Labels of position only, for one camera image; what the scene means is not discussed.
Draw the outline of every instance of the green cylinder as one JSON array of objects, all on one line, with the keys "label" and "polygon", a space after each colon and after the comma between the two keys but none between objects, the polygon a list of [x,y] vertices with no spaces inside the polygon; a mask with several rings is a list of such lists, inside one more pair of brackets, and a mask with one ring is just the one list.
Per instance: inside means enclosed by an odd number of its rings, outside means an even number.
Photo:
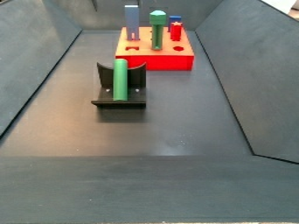
[{"label": "green cylinder", "polygon": [[113,101],[126,101],[126,60],[114,60]]},{"label": "green cylinder", "polygon": [[162,50],[164,27],[153,24],[152,28],[152,50]]}]

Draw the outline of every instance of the red base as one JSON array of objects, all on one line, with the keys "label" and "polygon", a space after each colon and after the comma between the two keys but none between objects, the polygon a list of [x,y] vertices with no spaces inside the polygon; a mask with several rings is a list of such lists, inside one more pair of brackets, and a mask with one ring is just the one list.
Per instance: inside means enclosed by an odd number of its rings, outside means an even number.
[{"label": "red base", "polygon": [[140,40],[126,40],[126,28],[122,28],[116,58],[128,62],[128,67],[138,67],[145,63],[146,70],[192,70],[193,52],[184,29],[181,29],[181,40],[172,41],[167,27],[162,30],[162,50],[153,51],[152,28],[140,27]]}]

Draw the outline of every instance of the green peg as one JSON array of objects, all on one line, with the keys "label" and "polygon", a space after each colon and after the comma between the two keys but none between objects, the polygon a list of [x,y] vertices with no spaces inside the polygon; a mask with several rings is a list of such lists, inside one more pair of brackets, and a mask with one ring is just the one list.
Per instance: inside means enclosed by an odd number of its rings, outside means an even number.
[{"label": "green peg", "polygon": [[113,101],[126,101],[126,60],[114,59]]},{"label": "green peg", "polygon": [[152,25],[152,50],[156,51],[162,50],[165,21],[165,13],[161,10],[154,10],[149,14],[149,24]]}]

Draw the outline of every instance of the black holder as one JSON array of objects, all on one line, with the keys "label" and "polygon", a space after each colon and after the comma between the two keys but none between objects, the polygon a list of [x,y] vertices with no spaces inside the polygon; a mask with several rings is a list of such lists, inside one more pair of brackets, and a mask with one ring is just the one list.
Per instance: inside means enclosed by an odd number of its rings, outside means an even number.
[{"label": "black holder", "polygon": [[144,108],[145,107],[145,63],[126,69],[126,101],[113,101],[113,68],[97,63],[101,88],[97,100],[90,103],[97,107]]}]

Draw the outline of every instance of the gray floor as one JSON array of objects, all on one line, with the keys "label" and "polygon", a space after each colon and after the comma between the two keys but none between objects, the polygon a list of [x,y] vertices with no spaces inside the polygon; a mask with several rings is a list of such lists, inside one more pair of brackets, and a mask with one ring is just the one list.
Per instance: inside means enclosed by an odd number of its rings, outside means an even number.
[{"label": "gray floor", "polygon": [[1,139],[0,222],[299,221],[299,166],[251,156],[193,32],[145,110],[89,103],[117,35],[82,32]]}]

